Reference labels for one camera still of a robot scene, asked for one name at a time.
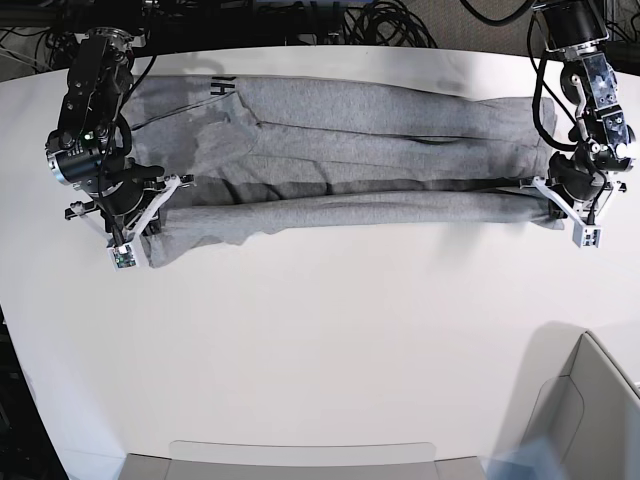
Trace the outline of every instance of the black cable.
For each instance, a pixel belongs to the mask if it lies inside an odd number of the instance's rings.
[[[478,20],[480,20],[485,25],[489,25],[491,27],[502,27],[504,25],[508,25],[508,24],[510,24],[512,22],[515,22],[522,15],[527,13],[529,11],[529,9],[531,8],[531,6],[535,3],[535,0],[525,0],[525,2],[522,5],[520,5],[520,7],[515,12],[513,12],[511,15],[508,15],[508,16],[506,16],[504,18],[499,19],[499,20],[493,20],[491,18],[485,17],[480,12],[478,12],[475,8],[473,8],[473,6],[467,0],[460,0],[460,3],[462,4],[462,6],[464,8],[467,9],[467,11],[471,15],[476,17]]]
[[[140,84],[146,78],[146,76],[149,75],[149,72],[153,68],[153,65],[156,63],[156,59],[157,58],[158,58],[158,55],[154,55],[153,57],[151,57],[151,61],[149,62],[149,65],[147,65],[147,68],[144,69],[144,72],[142,72],[142,75],[140,75],[138,77],[136,82],[131,87],[131,90],[129,90],[129,92],[125,95],[125,97],[124,97],[124,99],[122,101],[122,105],[123,106],[124,106],[124,104],[126,104],[129,101],[129,99],[131,98],[131,95],[133,95],[133,92],[136,90],[136,88],[138,88],[140,86]]]
[[[147,125],[149,125],[151,123],[157,122],[158,120],[169,118],[169,117],[171,117],[173,115],[177,115],[179,113],[184,113],[184,112],[187,112],[189,110],[194,110],[194,109],[200,108],[200,107],[202,107],[204,105],[210,105],[212,103],[217,102],[218,100],[222,100],[223,98],[227,98],[229,95],[231,95],[231,94],[227,93],[226,95],[214,96],[214,97],[211,97],[211,98],[207,98],[205,100],[201,100],[201,101],[196,102],[196,103],[192,103],[192,104],[189,104],[189,105],[185,105],[185,106],[182,106],[182,107],[175,108],[175,109],[170,110],[168,112],[164,112],[164,113],[162,113],[160,115],[156,115],[155,117],[148,118],[145,121],[143,121],[142,123],[138,123],[138,124],[134,125],[133,127],[131,127],[131,131],[132,132],[137,132],[141,128],[144,128],[144,127],[146,127]]]
[[[80,44],[75,35],[69,33],[47,32],[45,45],[49,48],[49,67],[52,70],[69,68],[78,56]]]
[[[343,32],[349,45],[438,48],[422,19],[401,0],[375,0],[364,7],[347,8]]]
[[[636,13],[633,17],[631,17],[631,28],[633,28],[633,33],[635,37],[635,41],[640,40],[640,30],[636,27],[636,20],[640,18],[640,13]]]
[[[35,58],[36,60],[38,60],[38,51],[40,50],[40,44],[42,43],[42,39],[46,36],[46,34],[47,34],[47,31],[42,32],[42,35],[40,35],[40,38],[36,42],[36,49],[33,52],[33,58]]]
[[[534,25],[535,22],[536,22],[536,19],[535,19],[535,17],[532,16],[531,17],[531,21],[529,22],[529,29],[527,30],[527,52],[529,53],[529,61],[531,62],[531,66],[533,67],[533,69],[535,70],[535,72],[537,74],[538,73],[538,67],[536,66],[536,62],[533,60],[533,47],[531,46],[531,37],[533,35],[533,25]],[[542,81],[542,86],[545,88],[545,90],[547,92],[549,92],[549,95],[551,95],[551,98],[553,98],[555,100],[555,102],[560,106],[560,108],[567,115],[567,117],[569,117],[569,120],[571,120],[571,122],[574,125],[577,125],[576,119],[573,118],[573,115],[571,114],[569,109],[564,105],[564,103],[562,103],[560,101],[560,99],[553,92],[553,90],[551,90],[551,88],[549,88],[549,85],[547,85],[547,82],[545,82],[543,80]]]
[[[151,18],[156,11],[156,3],[157,0],[152,0],[151,10],[147,10],[147,18],[144,26],[144,38],[147,42],[149,42],[149,32],[151,31]]]
[[[131,153],[133,149],[133,137],[131,135],[131,127],[127,120],[122,116],[122,113],[118,113],[116,117],[116,126],[120,130],[120,136],[122,137],[122,148],[117,149],[118,157],[126,157]]]
[[[105,147],[104,155],[102,156],[102,161],[100,162],[100,170],[98,172],[98,199],[100,200],[100,207],[102,208],[102,211],[104,212],[104,215],[106,217],[107,226],[111,229],[113,240],[116,246],[119,247],[124,243],[124,236],[122,235],[122,230],[113,217],[113,213],[111,213],[111,206],[104,201],[104,194],[102,193],[102,179],[104,178],[104,174],[106,172],[107,157],[109,156],[109,149],[111,148],[111,142],[113,141],[114,135],[115,125],[111,123],[109,124],[107,146]]]
[[[47,30],[42,30],[41,32],[35,32],[35,33],[20,33],[20,32],[16,32],[16,28],[18,28],[18,27],[0,28],[0,32],[7,32],[0,39],[0,41],[4,40],[9,35],[17,35],[18,37],[35,37],[36,35],[40,35],[41,33],[45,33],[47,31]]]
[[[11,35],[15,31],[16,28],[17,27],[13,27],[13,28],[10,28],[8,30],[3,28],[2,31],[3,32],[6,31],[7,33],[5,33],[2,37],[0,37],[0,42],[2,42],[5,38],[7,38],[9,35]]]
[[[625,42],[627,43],[634,43],[635,40],[632,39],[629,34],[627,34],[627,32],[625,32],[622,27],[620,25],[618,25],[615,22],[607,22],[606,26],[609,30],[611,30],[613,33],[618,34],[619,37],[621,37]]]
[[[544,129],[542,122],[540,121],[540,101],[542,99],[542,84],[544,83],[544,72],[547,69],[547,61],[549,60],[549,53],[545,50],[542,52],[542,58],[540,58],[540,65],[538,65],[538,74],[536,76],[536,89],[533,93],[533,124],[538,131],[538,134],[547,144],[556,150],[563,152],[573,152],[576,149],[576,145],[568,145],[555,140]]]
[[[598,204],[598,200],[602,196],[602,193],[607,188],[607,176],[600,170],[593,162],[591,162],[593,168],[598,172],[598,174],[602,177],[602,187],[598,191],[598,194],[591,202],[591,208],[589,209],[589,215],[587,216],[587,225],[595,225],[596,223],[596,205]]]
[[[25,60],[24,58],[20,58],[18,57],[16,54],[10,52],[7,50],[7,47],[5,47],[2,42],[0,42],[0,51],[4,51],[4,53],[6,53],[7,55],[9,55],[11,58],[14,58],[15,60],[18,60],[21,63],[27,63],[27,60]]]
[[[315,44],[323,45],[324,35],[322,35],[320,28],[318,27],[318,2],[309,2],[309,6],[310,8],[305,8],[304,12],[307,15],[307,20],[311,24],[311,29],[316,36]]]

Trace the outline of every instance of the gray garment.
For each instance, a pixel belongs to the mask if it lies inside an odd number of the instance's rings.
[[[286,228],[410,222],[557,226],[547,201],[498,190],[544,175],[551,154],[531,99],[470,102],[397,87],[235,78],[150,77],[129,102],[134,156],[192,173],[145,248],[154,267],[212,243]],[[542,119],[553,131],[553,103]]]

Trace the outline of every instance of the gray cloth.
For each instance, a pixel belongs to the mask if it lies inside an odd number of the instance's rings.
[[[551,154],[531,99],[470,102],[397,87],[235,78],[150,77],[129,102],[143,164],[191,173],[145,240],[153,267],[212,243],[286,228],[411,222],[549,227],[547,202],[509,190],[544,175]],[[543,100],[553,131],[553,103]]]

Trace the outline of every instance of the metal bracket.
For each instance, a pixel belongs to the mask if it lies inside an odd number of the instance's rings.
[[[584,118],[582,115],[584,114],[585,108],[587,108],[587,96],[584,93],[584,88],[582,86],[582,80],[578,75],[571,75],[571,84],[576,87],[578,92],[578,97],[580,98],[580,103],[576,107],[576,122],[578,124],[578,128],[580,129],[580,136],[583,141],[589,140],[589,133],[587,132],[587,126],[584,123]]]
[[[193,183],[193,177],[186,175],[178,177],[170,175],[164,177],[164,189],[151,200],[147,208],[144,209],[138,221],[131,230],[123,232],[126,243],[120,247],[113,245],[113,242],[107,247],[109,257],[117,270],[129,267],[141,267],[148,264],[147,257],[144,254],[142,241],[140,239],[142,232],[149,222],[153,220],[158,209],[164,205],[169,198],[175,193],[179,187],[188,186]]]
[[[106,238],[107,240],[111,239],[111,236],[104,231],[104,228],[102,228],[100,225],[98,225],[96,222],[93,221],[93,219],[91,217],[89,217],[89,215],[87,215],[87,213],[91,213],[91,212],[95,212],[96,208],[94,209],[87,209],[85,208],[84,203],[82,202],[75,202],[72,203],[71,205],[69,205],[69,209],[81,220],[84,221],[85,225],[87,225],[91,230],[93,230],[94,232],[97,232],[98,235],[100,235],[103,238]]]
[[[86,33],[76,33],[76,41],[78,43],[90,38],[92,35],[105,37],[109,43],[115,48],[124,52],[131,48],[144,48],[147,45],[147,39],[144,35],[133,36],[124,30],[113,27],[97,27]]]
[[[587,225],[585,220],[580,216],[580,213],[584,211],[582,204],[580,205],[579,213],[573,209],[571,205],[564,200],[564,198],[551,190],[547,186],[546,180],[543,177],[533,177],[530,184],[522,185],[522,187],[535,187],[542,195],[555,203],[571,220],[573,220],[573,242],[578,245],[578,247],[597,248],[600,246],[600,240],[602,239],[602,226],[599,222],[602,221],[609,210],[612,200],[618,194],[622,185],[619,181],[609,181],[609,184],[611,185],[611,190],[609,191],[609,195],[607,195],[606,200],[596,213],[595,225]]]

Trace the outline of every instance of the gray floor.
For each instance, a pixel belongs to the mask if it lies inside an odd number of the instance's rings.
[[[472,4],[489,17],[501,18],[513,12],[522,1],[472,0]],[[473,18],[458,0],[406,0],[406,4],[424,20],[440,48],[509,55],[526,55],[527,53],[526,32],[529,15],[523,16],[511,25],[492,28]],[[640,12],[640,0],[610,0],[609,5],[609,18],[614,19],[625,31],[631,33],[629,19],[633,14]],[[3,41],[3,45],[32,57],[36,39],[37,37],[21,38],[10,35]],[[542,48],[540,35],[535,38],[534,45],[535,50],[540,51]],[[43,57],[44,49],[41,48],[38,60],[43,60]],[[33,71],[29,66],[0,56],[0,81],[31,74]]]

